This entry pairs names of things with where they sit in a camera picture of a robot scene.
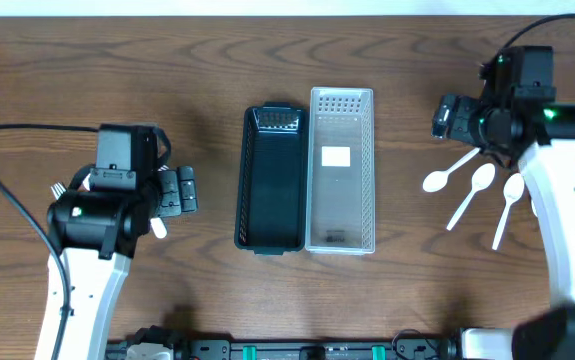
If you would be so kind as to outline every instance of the plastic spoon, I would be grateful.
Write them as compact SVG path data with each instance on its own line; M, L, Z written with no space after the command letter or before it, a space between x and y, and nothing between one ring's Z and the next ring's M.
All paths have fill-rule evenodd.
M423 190L426 192L436 192L447 185L447 179L449 178L449 174L454 172L459 167L463 166L467 161L471 160L476 154L480 152L480 149L475 148L472 151L468 152L467 155L463 156L460 160L456 161L454 165L452 165L449 169L444 171L434 171L431 174L427 175L425 181L423 181Z
M503 210L503 215L500 217L500 222L496 229L496 236L494 236L494 243L491 246L492 249L498 250L500 239L503 237L503 232L505 231L507 217L509 217L509 208L523 196L523 191L525 191L525 181L522 175L514 174L510 176L503 190L505 194L505 210Z
M452 216L447 225L447 230L451 231L454 225L456 225L465 212L465 209L467 209L467 205L469 205L471 199L474 198L474 195L480 190L487 189L489 185L491 185L491 182L494 181L494 175L496 175L496 168L493 164L485 164L476 170L474 176L471 177L471 192L469 192L469 195L467 195L463 203L460 204L454 213L454 216Z

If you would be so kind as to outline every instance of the black plastic bin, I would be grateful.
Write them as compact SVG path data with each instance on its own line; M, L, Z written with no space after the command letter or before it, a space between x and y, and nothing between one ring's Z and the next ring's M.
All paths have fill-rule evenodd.
M245 111L234 240L256 254L305 244L309 146L307 112L287 103Z

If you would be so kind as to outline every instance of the white wall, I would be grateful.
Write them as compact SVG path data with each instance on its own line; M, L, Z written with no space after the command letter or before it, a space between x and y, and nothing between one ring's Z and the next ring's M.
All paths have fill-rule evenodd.
M550 15L575 0L0 0L0 16Z

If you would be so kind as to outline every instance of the green light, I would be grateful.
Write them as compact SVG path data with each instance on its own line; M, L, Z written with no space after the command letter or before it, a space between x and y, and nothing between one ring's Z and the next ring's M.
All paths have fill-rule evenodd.
M551 120L556 116L556 112L552 109L544 109L543 113L545 114L547 120Z

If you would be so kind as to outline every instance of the white sticker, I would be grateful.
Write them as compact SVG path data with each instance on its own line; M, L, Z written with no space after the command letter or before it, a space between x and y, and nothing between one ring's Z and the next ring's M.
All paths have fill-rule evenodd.
M349 167L349 147L323 146L323 166Z

